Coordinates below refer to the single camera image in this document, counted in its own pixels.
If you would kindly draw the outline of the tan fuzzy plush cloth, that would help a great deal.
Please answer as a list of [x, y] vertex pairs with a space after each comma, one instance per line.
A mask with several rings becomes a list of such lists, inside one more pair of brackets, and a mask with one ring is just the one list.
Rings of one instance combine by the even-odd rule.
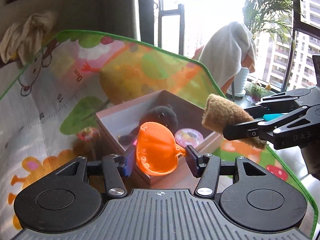
[[[254, 118], [236, 103], [216, 94], [210, 94], [207, 98], [202, 117], [202, 125], [223, 135], [223, 129], [227, 125], [253, 121]], [[253, 147], [264, 149], [267, 142], [258, 137], [239, 139]]]

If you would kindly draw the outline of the pink round toy compact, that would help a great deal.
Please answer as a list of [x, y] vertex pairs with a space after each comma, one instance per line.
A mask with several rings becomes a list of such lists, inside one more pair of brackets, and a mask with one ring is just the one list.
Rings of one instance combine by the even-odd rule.
[[175, 140], [182, 147], [191, 145], [196, 148], [203, 142], [203, 135], [195, 129], [183, 128], [175, 133]]

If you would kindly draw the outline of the orange plastic toy shell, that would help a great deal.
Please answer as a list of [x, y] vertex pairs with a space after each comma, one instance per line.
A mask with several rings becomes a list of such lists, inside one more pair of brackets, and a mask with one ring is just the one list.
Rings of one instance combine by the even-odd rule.
[[180, 156], [186, 151], [178, 145], [172, 132], [156, 122], [140, 126], [136, 143], [136, 164], [150, 176], [165, 176], [174, 172]]

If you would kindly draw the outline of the black plush toy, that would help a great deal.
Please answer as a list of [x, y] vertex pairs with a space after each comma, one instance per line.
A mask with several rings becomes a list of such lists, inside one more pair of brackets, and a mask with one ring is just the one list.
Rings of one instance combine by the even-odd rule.
[[172, 107], [170, 105], [156, 106], [141, 117], [139, 125], [129, 134], [119, 136], [118, 142], [124, 146], [132, 144], [139, 133], [140, 126], [146, 122], [159, 123], [169, 129], [172, 133], [175, 133], [178, 129], [177, 115], [173, 111]]

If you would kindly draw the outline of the white draped towel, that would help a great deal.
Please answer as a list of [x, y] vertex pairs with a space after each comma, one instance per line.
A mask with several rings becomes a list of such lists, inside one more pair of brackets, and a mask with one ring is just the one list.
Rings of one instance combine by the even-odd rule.
[[223, 94], [242, 68], [255, 72], [256, 45], [253, 34], [243, 23], [232, 22], [219, 29], [199, 54]]

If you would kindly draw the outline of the colourful cartoon play mat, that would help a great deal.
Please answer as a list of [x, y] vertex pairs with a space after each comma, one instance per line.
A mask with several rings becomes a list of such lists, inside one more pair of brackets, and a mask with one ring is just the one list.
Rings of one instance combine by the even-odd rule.
[[65, 30], [45, 45], [1, 96], [1, 239], [312, 238], [300, 227], [315, 202], [274, 150], [219, 133], [214, 198], [194, 196], [186, 161], [108, 198], [96, 114], [161, 90], [203, 114], [224, 97], [201, 63], [130, 38]]

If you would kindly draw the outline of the potted palm plant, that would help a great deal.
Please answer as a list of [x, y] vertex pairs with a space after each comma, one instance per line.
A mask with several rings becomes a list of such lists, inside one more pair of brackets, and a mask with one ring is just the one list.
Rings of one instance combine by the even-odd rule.
[[253, 38], [261, 33], [277, 36], [282, 43], [289, 40], [293, 28], [293, 14], [300, 13], [294, 3], [298, 0], [245, 0], [242, 9], [244, 24]]

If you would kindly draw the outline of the cream crumpled cloth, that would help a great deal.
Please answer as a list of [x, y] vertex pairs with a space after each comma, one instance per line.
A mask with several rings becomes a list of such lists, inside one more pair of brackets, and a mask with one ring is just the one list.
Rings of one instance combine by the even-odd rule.
[[13, 23], [1, 40], [1, 62], [20, 59], [22, 64], [29, 63], [56, 21], [56, 12], [44, 11], [30, 15], [24, 22]]

